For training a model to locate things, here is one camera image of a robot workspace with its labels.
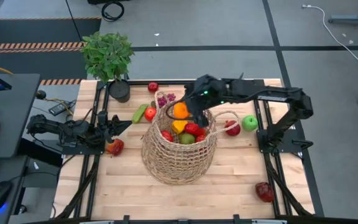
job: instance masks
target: black floor mat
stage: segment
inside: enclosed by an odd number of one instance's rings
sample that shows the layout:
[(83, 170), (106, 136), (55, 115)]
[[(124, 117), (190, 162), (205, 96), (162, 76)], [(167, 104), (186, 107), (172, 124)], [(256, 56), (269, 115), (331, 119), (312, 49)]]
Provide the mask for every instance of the black floor mat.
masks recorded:
[(0, 67), (13, 73), (39, 73), (41, 79), (86, 79), (81, 52), (1, 53)]
[[(101, 19), (75, 19), (80, 35), (94, 34)], [(1, 43), (79, 42), (71, 19), (2, 19)]]

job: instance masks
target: wooden table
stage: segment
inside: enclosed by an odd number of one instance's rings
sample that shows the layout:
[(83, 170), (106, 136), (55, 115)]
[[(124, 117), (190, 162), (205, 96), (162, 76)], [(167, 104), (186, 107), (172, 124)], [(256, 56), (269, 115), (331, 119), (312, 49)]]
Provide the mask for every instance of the wooden table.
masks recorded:
[[(281, 86), (279, 79), (265, 79), (266, 85)], [(96, 81), (82, 81), (76, 103), (74, 120), (82, 119), (93, 106)], [(184, 94), (183, 85), (160, 85), (160, 90)], [(99, 110), (104, 93), (101, 94)], [(110, 97), (109, 119), (116, 114), (121, 120), (131, 120), (141, 104), (154, 98), (146, 86), (131, 86), (131, 99), (118, 103)], [(242, 118), (255, 115), (253, 102), (229, 103), (212, 108), (215, 114), (233, 110)], [(270, 103), (273, 122), (277, 122), (287, 111), (287, 104)], [(232, 119), (225, 114), (218, 117), (218, 128)], [(236, 137), (224, 133), (218, 136), (218, 148), (206, 175), (185, 186), (169, 186), (156, 181), (146, 170), (140, 157), (142, 136), (150, 123), (142, 118), (139, 124), (131, 125), (120, 136), (125, 142), (120, 156), (101, 156), (92, 220), (122, 220), (130, 215), (131, 220), (187, 219), (232, 219), (233, 214), (241, 218), (273, 218), (271, 203), (263, 203), (255, 194), (255, 184), (267, 182), (263, 155), (259, 152), (255, 132), (244, 130)], [(311, 213), (314, 212), (302, 162), (293, 154), (281, 154), (283, 170), (288, 188), (298, 201)], [(55, 196), (57, 214), (69, 203), (78, 188), (83, 156), (76, 156), (62, 169)], [(277, 188), (279, 205), (285, 213), (282, 196)], [(88, 193), (83, 197), (81, 214), (85, 214)]]

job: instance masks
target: green cucumber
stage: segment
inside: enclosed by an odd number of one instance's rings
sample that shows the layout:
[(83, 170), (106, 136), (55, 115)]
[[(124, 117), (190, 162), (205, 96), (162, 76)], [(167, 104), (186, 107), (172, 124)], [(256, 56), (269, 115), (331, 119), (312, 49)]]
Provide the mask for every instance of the green cucumber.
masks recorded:
[(135, 114), (133, 115), (132, 117), (132, 122), (137, 124), (139, 123), (140, 119), (142, 118), (143, 114), (144, 114), (144, 111), (147, 109), (149, 105), (147, 104), (144, 104), (144, 105), (141, 105), (139, 107), (139, 109), (137, 109), (137, 111), (135, 112)]

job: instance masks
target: grapes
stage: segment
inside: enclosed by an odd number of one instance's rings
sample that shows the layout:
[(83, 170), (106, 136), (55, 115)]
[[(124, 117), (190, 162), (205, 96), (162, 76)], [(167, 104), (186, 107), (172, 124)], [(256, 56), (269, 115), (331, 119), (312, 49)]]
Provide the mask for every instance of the grapes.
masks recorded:
[[(173, 94), (173, 93), (169, 93), (167, 95), (167, 97), (168, 97), (169, 102), (174, 101), (175, 98), (176, 98), (175, 94)], [(167, 99), (165, 99), (164, 97), (158, 97), (157, 98), (157, 103), (158, 103), (158, 107), (161, 108), (164, 105), (166, 105), (168, 102), (167, 102)]]

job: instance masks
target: yellow bell pepper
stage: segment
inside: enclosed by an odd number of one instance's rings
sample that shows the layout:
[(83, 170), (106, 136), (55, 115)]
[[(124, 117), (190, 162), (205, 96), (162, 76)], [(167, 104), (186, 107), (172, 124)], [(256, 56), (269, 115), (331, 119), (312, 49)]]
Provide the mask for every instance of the yellow bell pepper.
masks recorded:
[(187, 121), (173, 121), (172, 129), (175, 133), (180, 134), (183, 132), (183, 130), (185, 130), (185, 126), (187, 123)]

